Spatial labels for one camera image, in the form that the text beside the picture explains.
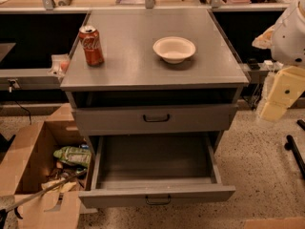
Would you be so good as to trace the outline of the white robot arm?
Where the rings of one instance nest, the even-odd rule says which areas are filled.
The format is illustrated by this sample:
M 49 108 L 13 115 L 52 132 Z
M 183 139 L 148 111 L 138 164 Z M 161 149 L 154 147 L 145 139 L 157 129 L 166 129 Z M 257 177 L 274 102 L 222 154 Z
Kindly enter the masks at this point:
M 252 43 L 270 49 L 283 67 L 265 78 L 257 121 L 277 122 L 305 92 L 305 0 L 294 0 L 276 22 Z

